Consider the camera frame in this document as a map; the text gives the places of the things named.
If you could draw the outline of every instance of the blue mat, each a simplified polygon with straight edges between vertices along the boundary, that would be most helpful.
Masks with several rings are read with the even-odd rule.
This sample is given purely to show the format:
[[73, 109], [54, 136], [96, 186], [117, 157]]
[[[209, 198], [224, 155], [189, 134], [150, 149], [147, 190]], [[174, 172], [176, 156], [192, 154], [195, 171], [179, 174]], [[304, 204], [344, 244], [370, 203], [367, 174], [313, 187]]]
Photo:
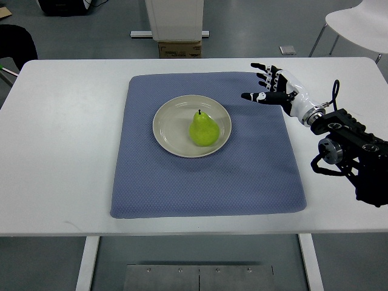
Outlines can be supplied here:
[[[277, 105], [240, 97], [265, 92], [254, 73], [192, 73], [132, 78], [124, 110], [113, 186], [114, 218], [257, 215], [305, 208], [299, 171]], [[152, 132], [156, 111], [181, 95], [221, 103], [232, 133], [217, 152], [181, 158]]]

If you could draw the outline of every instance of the metal plate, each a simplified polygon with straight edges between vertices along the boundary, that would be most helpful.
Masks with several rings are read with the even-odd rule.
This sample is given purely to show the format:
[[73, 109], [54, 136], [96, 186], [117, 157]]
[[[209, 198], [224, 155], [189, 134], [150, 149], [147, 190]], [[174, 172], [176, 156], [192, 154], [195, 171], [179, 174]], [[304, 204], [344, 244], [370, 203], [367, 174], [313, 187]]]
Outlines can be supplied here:
[[124, 291], [198, 291], [198, 266], [128, 265]]
[[124, 291], [275, 291], [272, 266], [128, 265]]

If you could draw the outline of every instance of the chair leg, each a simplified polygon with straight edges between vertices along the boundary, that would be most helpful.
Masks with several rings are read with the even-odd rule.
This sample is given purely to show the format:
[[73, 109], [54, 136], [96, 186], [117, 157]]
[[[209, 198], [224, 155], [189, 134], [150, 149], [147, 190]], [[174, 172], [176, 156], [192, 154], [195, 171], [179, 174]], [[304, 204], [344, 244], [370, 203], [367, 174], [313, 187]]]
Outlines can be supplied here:
[[10, 86], [10, 87], [13, 86], [13, 82], [7, 76], [5, 76], [5, 74], [3, 72], [0, 72], [0, 79], [2, 79], [4, 82], [6, 82], [8, 86]]
[[318, 44], [319, 40], [321, 39], [323, 31], [325, 30], [326, 27], [327, 27], [327, 23], [325, 23], [325, 25], [322, 27], [321, 32], [319, 33], [318, 38], [316, 39], [316, 41], [314, 43], [313, 49], [311, 50], [311, 52], [309, 54], [309, 58], [311, 58], [311, 56], [313, 55], [313, 52], [314, 52], [314, 50], [316, 48], [316, 45]]
[[378, 63], [378, 61], [381, 59], [381, 57], [382, 57], [382, 54], [378, 54], [378, 57], [377, 57], [377, 59], [376, 59], [376, 61], [375, 61], [375, 63], [377, 64]]
[[338, 41], [338, 38], [340, 38], [339, 35], [337, 35], [337, 37], [335, 38], [335, 41], [333, 43], [333, 47], [332, 47], [332, 49], [331, 49], [331, 51], [329, 53], [330, 56], [332, 55], [332, 52], [334, 51], [335, 45], [337, 44], [337, 41]]

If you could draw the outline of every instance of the white table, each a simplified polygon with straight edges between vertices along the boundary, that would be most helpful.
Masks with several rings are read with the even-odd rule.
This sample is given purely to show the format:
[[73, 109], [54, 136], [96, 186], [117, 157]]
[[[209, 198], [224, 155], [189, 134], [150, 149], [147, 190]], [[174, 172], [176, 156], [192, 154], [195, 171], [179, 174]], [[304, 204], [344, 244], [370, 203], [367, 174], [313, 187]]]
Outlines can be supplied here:
[[[256, 72], [251, 62], [289, 70], [319, 102], [331, 99], [333, 82], [339, 79], [338, 107], [365, 124], [367, 132], [388, 140], [384, 126], [388, 85], [367, 58], [32, 61], [22, 69], [0, 110], [0, 235], [88, 236], [78, 289], [83, 290], [90, 284], [93, 268], [87, 262], [95, 258], [100, 235], [386, 232], [386, 206], [377, 209], [356, 201], [347, 179], [312, 171], [310, 162], [325, 135], [315, 136], [287, 115], [306, 194], [303, 211], [149, 219], [109, 215], [131, 78], [154, 73]], [[308, 264], [311, 237], [300, 237]], [[307, 267], [311, 286], [317, 268], [313, 255]], [[321, 290], [319, 280], [316, 286]]]

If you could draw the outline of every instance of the black chair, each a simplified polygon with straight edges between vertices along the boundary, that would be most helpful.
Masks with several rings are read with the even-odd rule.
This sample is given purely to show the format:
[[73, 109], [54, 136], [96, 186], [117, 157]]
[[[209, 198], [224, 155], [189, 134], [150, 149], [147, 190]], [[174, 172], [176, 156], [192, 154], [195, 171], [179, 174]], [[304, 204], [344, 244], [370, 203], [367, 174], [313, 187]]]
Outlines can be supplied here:
[[[35, 43], [32, 40], [31, 34], [23, 27], [11, 24], [1, 24], [0, 36], [0, 58], [12, 58], [19, 70], [23, 68], [23, 65], [26, 62], [31, 61], [32, 59], [38, 59]], [[8, 85], [12, 86], [12, 82], [5, 74], [3, 74], [3, 72], [0, 72], [0, 78]]]

